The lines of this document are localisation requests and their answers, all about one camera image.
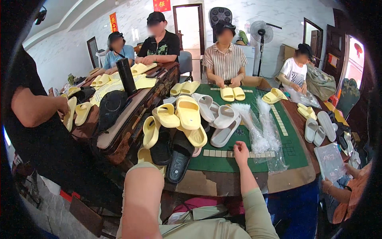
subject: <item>green table mat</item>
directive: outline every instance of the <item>green table mat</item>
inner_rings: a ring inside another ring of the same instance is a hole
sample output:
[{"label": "green table mat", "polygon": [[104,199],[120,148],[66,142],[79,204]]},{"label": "green table mat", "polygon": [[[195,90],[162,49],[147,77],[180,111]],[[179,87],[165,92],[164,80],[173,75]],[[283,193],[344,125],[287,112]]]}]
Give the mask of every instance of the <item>green table mat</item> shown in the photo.
[{"label": "green table mat", "polygon": [[[210,95],[219,105],[233,103],[223,101],[218,89],[219,88],[217,86],[201,84],[196,90],[196,93]],[[251,109],[258,117],[259,113],[255,107],[256,97],[257,95],[262,97],[266,92],[258,91],[255,87],[249,86],[242,86],[242,89],[248,91],[245,92],[245,100],[235,100],[234,102],[250,104]],[[276,118],[273,110],[277,111],[279,118]],[[288,169],[308,166],[308,161],[306,160],[304,150],[300,145],[300,140],[298,139],[296,131],[291,125],[290,120],[280,102],[274,104],[274,108],[271,109],[271,113],[274,117],[277,129],[280,134],[283,152],[282,155],[285,159],[285,164],[289,166]],[[222,148],[216,148],[210,144],[211,135],[212,130],[207,132],[207,144],[202,148],[202,152],[198,157],[191,159],[188,169],[214,172],[239,172],[236,161],[232,157],[233,146],[236,141],[243,141],[247,144],[248,149],[251,150],[248,129],[244,125],[240,125],[236,129],[235,133],[231,136],[228,143]],[[264,158],[266,153],[270,154],[272,152],[264,152],[264,154],[259,155],[259,157]],[[252,172],[268,172],[268,166],[266,162],[255,164],[253,159],[249,158],[248,165]]]}]

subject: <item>black thermos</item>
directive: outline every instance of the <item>black thermos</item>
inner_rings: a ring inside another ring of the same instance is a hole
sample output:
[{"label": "black thermos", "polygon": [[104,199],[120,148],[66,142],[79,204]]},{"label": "black thermos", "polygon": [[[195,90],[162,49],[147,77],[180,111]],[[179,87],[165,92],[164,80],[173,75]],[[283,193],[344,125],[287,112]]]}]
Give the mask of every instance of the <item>black thermos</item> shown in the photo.
[{"label": "black thermos", "polygon": [[117,65],[118,73],[120,74],[122,85],[127,95],[131,96],[137,93],[134,78],[130,69],[129,59],[122,58],[118,60],[115,64]]}]

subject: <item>fan stand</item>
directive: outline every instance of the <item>fan stand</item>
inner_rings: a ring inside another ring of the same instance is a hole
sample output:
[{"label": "fan stand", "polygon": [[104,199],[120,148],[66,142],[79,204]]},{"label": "fan stand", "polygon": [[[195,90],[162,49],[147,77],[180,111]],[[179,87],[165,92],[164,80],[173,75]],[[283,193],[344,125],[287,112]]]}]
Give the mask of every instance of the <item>fan stand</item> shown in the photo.
[{"label": "fan stand", "polygon": [[260,76],[260,68],[261,68],[262,53],[263,53],[263,50],[264,50],[264,34],[265,34],[265,30],[264,30],[264,29],[260,29],[260,30],[257,31],[257,33],[261,36],[261,40],[260,40],[260,62],[259,62],[259,71],[257,72],[257,76]]}]

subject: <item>bracelet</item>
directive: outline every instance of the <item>bracelet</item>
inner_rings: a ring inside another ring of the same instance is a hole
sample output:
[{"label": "bracelet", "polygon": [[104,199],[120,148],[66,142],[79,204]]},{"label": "bracelet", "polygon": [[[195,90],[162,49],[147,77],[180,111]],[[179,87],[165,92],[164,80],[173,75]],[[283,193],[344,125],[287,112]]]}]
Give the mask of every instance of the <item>bracelet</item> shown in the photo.
[{"label": "bracelet", "polygon": [[328,187],[328,189],[326,190],[326,194],[328,194],[329,188],[330,188],[331,186],[333,186],[333,184],[331,184],[331,185]]}]

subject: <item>light blue shirt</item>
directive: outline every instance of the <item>light blue shirt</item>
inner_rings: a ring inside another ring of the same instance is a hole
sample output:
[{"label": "light blue shirt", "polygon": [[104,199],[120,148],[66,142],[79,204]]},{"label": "light blue shirt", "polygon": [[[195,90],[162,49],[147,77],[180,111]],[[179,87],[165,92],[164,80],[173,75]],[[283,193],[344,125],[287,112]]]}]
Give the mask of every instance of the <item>light blue shirt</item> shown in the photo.
[{"label": "light blue shirt", "polygon": [[[134,48],[132,46],[124,45],[120,54],[124,55],[128,59],[132,59],[133,60],[132,65],[134,65]],[[115,55],[114,51],[109,51],[105,56],[105,63],[104,63],[103,69],[107,70],[107,69],[115,67],[116,66],[115,62],[118,61],[119,59],[122,59],[120,55],[118,54]]]}]

